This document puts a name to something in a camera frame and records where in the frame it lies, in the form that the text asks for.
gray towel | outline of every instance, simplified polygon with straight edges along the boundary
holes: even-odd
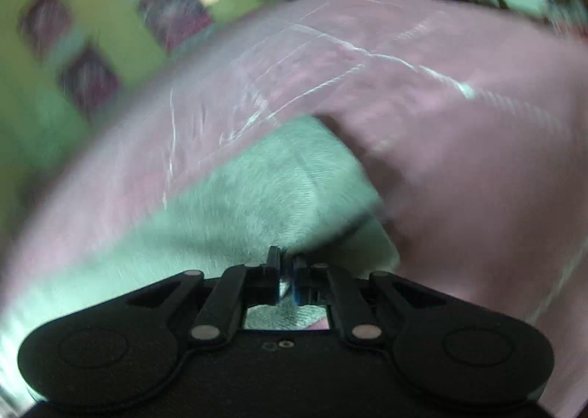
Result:
[[[260,264],[271,245],[291,252],[312,248],[378,202],[351,152],[318,120],[296,119],[170,201],[109,251],[37,284],[0,318],[0,386],[27,402],[16,352],[46,321],[186,269],[217,277],[232,265]],[[374,220],[334,255],[356,274],[392,270],[398,261]],[[258,307],[246,326],[299,329],[323,316],[319,307]]]

pink cloth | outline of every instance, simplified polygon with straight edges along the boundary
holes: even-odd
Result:
[[[281,123],[316,114],[386,201],[398,272],[536,323],[542,404],[588,399],[588,50],[440,0],[258,11],[140,91],[75,162],[4,267],[0,311],[104,248]]]

small hole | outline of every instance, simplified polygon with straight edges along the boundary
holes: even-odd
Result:
[[[277,346],[282,349],[291,349],[294,345],[294,342],[292,342],[291,340],[280,340],[279,342],[277,342]]]

metal pin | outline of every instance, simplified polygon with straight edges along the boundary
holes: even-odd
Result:
[[[381,328],[367,323],[357,325],[351,331],[355,338],[360,340],[374,340],[381,335]]]
[[[220,336],[220,332],[214,325],[198,325],[190,330],[190,335],[196,340],[214,340]]]
[[[283,349],[291,349],[294,345],[294,342],[291,340],[281,340],[277,342],[277,346]]]

screw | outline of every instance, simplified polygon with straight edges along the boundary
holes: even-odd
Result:
[[[367,323],[357,325],[351,331],[355,338],[360,340],[374,340],[381,335],[381,328]]]
[[[190,335],[196,340],[214,340],[220,336],[220,332],[214,325],[197,325],[190,330]]]
[[[291,340],[280,340],[277,342],[277,346],[283,349],[291,349],[294,346],[294,342]]]

